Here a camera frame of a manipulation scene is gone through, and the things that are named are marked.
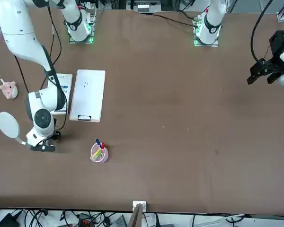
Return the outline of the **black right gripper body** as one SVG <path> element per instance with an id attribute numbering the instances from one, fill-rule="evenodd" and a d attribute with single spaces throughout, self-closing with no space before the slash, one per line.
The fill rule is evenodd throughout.
<path id="1" fill-rule="evenodd" d="M 42 141 L 39 144 L 37 144 L 35 147 L 31 145 L 30 149 L 33 151 L 54 152 L 55 146 L 50 144 L 49 141 Z"/>

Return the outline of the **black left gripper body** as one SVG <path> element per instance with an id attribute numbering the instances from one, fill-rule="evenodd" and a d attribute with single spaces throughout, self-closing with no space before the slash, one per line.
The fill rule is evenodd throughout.
<path id="1" fill-rule="evenodd" d="M 269 39 L 269 43 L 273 58 L 279 58 L 284 49 L 284 30 L 277 30 Z"/>

